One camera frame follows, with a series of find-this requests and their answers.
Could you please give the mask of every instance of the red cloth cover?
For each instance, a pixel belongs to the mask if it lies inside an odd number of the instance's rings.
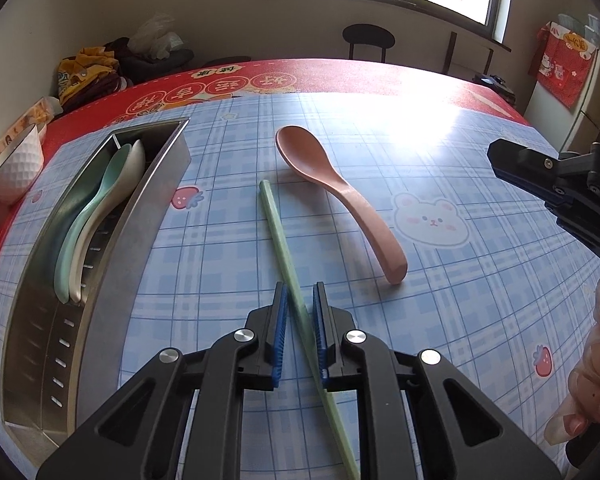
[[[567,108],[578,100],[591,68],[596,47],[557,23],[548,23],[549,38],[538,71],[538,81]]]

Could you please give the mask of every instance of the plastic spoon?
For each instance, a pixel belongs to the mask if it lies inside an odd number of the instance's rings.
[[[333,169],[320,141],[300,126],[285,126],[276,134],[276,145],[292,170],[344,204],[369,241],[387,281],[400,283],[407,274],[402,247],[373,206]]]
[[[58,260],[56,261],[56,272],[54,274],[54,290],[58,300],[62,303],[67,303],[69,301],[69,273],[78,236],[94,209],[96,209],[98,204],[106,197],[111,186],[115,184],[130,151],[131,144],[125,144],[111,157],[107,169],[104,172],[104,176],[102,177],[98,192],[76,217],[74,223],[71,224],[71,227],[69,227],[69,230],[64,237],[60,253],[58,254]]]
[[[142,142],[136,140],[126,157],[124,166],[120,171],[115,183],[93,210],[89,219],[84,224],[77,242],[75,243],[74,256],[71,260],[69,272],[69,297],[74,303],[80,303],[82,294],[82,270],[87,250],[93,235],[105,216],[113,211],[124,199],[131,195],[144,174],[144,148]]]

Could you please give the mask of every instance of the refrigerator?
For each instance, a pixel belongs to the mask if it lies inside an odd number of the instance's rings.
[[[600,132],[600,49],[594,53],[589,76],[572,108],[536,82],[525,119],[559,153],[589,153]]]

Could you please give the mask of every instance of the mint green spoon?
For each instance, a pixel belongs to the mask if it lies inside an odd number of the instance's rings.
[[[87,257],[91,239],[105,217],[123,200],[129,198],[138,187],[144,175],[145,161],[144,148],[142,142],[138,139],[131,147],[116,183],[109,188],[106,197],[93,210],[93,214],[80,231],[78,241],[75,243],[74,257],[71,260],[69,272],[69,298],[75,304],[80,304],[82,300],[86,302],[87,299],[87,295],[82,291],[82,271],[84,270],[84,261]]]
[[[104,200],[111,187],[116,183],[130,151],[131,144],[124,144],[111,157],[107,169],[104,172],[104,176],[102,177],[98,192],[76,217],[74,223],[71,224],[69,231],[64,237],[64,242],[62,242],[58,260],[56,261],[56,273],[54,277],[54,290],[61,303],[67,303],[69,301],[69,274],[71,271],[71,261],[74,256],[75,245],[80,236],[80,232],[93,211],[97,208],[98,204]]]

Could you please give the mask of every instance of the ceramic bowl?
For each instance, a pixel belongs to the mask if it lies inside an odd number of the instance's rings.
[[[17,202],[35,182],[44,165],[35,124],[25,128],[0,154],[0,202]]]

